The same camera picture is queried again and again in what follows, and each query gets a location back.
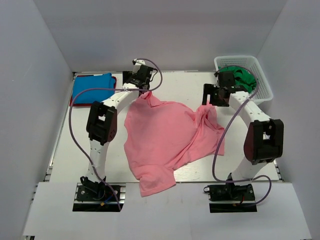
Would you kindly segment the pink t shirt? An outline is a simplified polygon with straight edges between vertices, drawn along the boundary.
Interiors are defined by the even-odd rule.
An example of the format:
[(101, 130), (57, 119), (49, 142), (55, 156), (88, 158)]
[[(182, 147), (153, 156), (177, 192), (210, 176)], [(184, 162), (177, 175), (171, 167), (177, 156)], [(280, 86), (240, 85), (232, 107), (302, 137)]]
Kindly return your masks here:
[(210, 104), (193, 111), (183, 103), (161, 101), (147, 92), (129, 107), (124, 127), (124, 151), (142, 197), (175, 186), (175, 170), (214, 153), (225, 153), (225, 145), (218, 146), (225, 129)]

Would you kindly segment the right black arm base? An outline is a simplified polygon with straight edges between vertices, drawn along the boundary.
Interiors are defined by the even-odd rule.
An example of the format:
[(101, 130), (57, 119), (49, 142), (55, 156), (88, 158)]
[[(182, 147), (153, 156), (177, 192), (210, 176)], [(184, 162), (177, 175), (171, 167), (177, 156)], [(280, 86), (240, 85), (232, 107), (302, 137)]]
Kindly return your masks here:
[(210, 213), (254, 213), (256, 198), (251, 184), (213, 184), (203, 188), (208, 194)]

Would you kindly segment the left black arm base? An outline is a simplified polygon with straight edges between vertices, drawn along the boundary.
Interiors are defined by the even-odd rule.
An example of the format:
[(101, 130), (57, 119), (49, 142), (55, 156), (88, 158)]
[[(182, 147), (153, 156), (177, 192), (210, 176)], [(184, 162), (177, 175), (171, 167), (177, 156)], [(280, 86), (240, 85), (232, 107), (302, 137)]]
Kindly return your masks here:
[(73, 212), (119, 213), (118, 202), (109, 187), (95, 194), (82, 184), (78, 184), (73, 201)]

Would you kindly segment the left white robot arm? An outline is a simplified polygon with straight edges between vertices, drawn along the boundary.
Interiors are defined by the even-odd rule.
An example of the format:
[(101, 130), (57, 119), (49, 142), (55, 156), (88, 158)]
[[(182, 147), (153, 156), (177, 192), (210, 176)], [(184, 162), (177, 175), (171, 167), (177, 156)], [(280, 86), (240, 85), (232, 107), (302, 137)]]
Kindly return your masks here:
[(90, 143), (90, 159), (87, 173), (80, 178), (88, 193), (99, 200), (105, 196), (106, 187), (101, 184), (106, 179), (105, 165), (107, 150), (115, 138), (118, 128), (118, 114), (137, 99), (145, 90), (150, 89), (150, 80), (155, 69), (145, 61), (134, 61), (133, 71), (123, 72), (123, 85), (120, 91), (102, 102), (92, 103), (86, 124)]

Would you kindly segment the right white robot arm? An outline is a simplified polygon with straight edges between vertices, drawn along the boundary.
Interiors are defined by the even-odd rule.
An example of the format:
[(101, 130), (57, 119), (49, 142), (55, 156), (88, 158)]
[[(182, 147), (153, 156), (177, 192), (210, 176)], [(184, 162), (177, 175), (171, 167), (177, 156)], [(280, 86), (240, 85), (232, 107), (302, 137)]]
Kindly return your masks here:
[(217, 78), (217, 83), (206, 83), (203, 86), (202, 104), (231, 107), (235, 110), (218, 141), (217, 147), (221, 147), (236, 117), (240, 117), (247, 127), (243, 144), (243, 160), (229, 174), (228, 179), (223, 180), (224, 184), (228, 184), (225, 187), (226, 195), (236, 200), (244, 193), (242, 185), (259, 179), (258, 172), (282, 156), (284, 123), (280, 119), (272, 119), (253, 101), (259, 91), (259, 85), (255, 87), (253, 92), (248, 93), (245, 87), (236, 84), (234, 74), (231, 71), (219, 69), (214, 75)]

